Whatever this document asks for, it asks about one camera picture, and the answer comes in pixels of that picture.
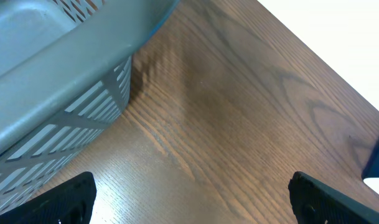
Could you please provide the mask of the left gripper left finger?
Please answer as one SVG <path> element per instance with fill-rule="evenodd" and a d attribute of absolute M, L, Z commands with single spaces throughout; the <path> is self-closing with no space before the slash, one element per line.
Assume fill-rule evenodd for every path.
<path fill-rule="evenodd" d="M 0 224 L 89 224 L 96 198 L 91 172 L 46 191 L 0 215 Z"/>

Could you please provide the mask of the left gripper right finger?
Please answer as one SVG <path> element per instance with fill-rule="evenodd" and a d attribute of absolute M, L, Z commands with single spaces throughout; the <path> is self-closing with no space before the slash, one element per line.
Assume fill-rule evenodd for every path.
<path fill-rule="evenodd" d="M 289 199 L 300 224 L 379 224 L 379 213 L 301 172 L 288 184 Z"/>

